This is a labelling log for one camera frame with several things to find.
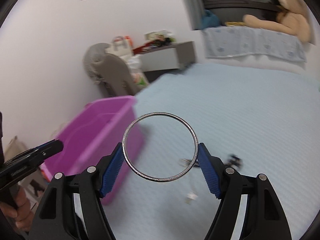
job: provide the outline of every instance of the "mattress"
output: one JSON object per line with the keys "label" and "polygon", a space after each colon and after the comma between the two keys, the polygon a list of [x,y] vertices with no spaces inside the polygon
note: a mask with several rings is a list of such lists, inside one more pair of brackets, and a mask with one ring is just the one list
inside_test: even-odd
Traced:
{"label": "mattress", "polygon": [[[243,160],[241,174],[268,176],[298,240],[320,209],[319,83],[276,70],[195,64],[165,74],[137,95],[137,116],[164,111],[185,119],[212,155]],[[191,159],[193,141],[175,120],[141,122],[146,144],[135,165],[157,177],[179,173],[180,158]],[[197,199],[186,203],[195,191]],[[200,169],[181,179],[155,183],[130,172],[105,212],[117,240],[204,239],[219,200]],[[232,239],[239,239],[243,196]]]}

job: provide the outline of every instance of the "silver screw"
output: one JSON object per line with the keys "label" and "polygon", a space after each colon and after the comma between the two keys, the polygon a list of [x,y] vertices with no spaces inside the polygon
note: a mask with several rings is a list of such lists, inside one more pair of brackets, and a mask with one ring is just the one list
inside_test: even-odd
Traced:
{"label": "silver screw", "polygon": [[233,168],[226,168],[226,173],[228,174],[234,174],[235,173],[235,170]]}
{"label": "silver screw", "polygon": [[96,167],[95,166],[90,166],[89,168],[87,168],[87,172],[89,173],[93,173],[96,171]]}
{"label": "silver screw", "polygon": [[61,179],[62,178],[62,173],[58,172],[56,173],[56,175],[54,176],[56,179]]}
{"label": "silver screw", "polygon": [[264,174],[260,174],[260,175],[259,175],[259,179],[261,179],[261,180],[267,180],[267,176],[264,175]]}

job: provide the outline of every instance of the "light blue bedsheet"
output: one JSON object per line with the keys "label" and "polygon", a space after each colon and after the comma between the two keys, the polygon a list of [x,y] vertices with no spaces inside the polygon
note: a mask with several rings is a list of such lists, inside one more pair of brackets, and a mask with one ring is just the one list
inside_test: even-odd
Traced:
{"label": "light blue bedsheet", "polygon": [[[166,74],[137,95],[137,116],[165,111],[185,119],[212,155],[243,159],[241,174],[265,173],[298,240],[320,209],[319,83],[303,76],[224,65],[193,65],[183,74]],[[136,162],[151,176],[182,170],[193,142],[170,118],[143,120],[146,145]],[[195,187],[198,198],[185,203]],[[105,207],[117,240],[203,240],[219,205],[201,170],[193,168],[170,183],[144,180],[130,172],[110,206]],[[245,198],[233,240],[239,239]]]}
{"label": "light blue bedsheet", "polygon": [[306,62],[296,36],[244,26],[207,28],[203,31],[206,57],[227,58],[264,54],[293,62]]}

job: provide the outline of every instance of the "hand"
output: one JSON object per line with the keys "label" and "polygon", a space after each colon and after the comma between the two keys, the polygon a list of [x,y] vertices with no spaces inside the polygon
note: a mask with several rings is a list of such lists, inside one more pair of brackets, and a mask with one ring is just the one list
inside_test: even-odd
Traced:
{"label": "hand", "polygon": [[26,193],[22,187],[20,187],[18,194],[15,197],[15,202],[18,206],[17,210],[7,203],[0,202],[2,213],[7,217],[15,219],[17,228],[28,232],[30,231],[33,220],[33,213],[30,210],[30,201],[27,199]]}

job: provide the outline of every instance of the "white wall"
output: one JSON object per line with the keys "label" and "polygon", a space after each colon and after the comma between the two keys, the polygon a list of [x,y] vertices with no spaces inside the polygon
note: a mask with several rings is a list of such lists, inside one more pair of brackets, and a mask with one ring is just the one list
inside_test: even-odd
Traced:
{"label": "white wall", "polygon": [[[316,44],[320,27],[313,18]],[[19,0],[0,29],[0,111],[4,146],[14,136],[34,147],[48,140],[86,103],[101,97],[82,66],[86,49],[129,35],[167,29],[195,41],[198,62],[275,68],[320,80],[320,50],[306,46],[306,64],[267,56],[206,59],[200,31],[192,31],[183,0]]]}

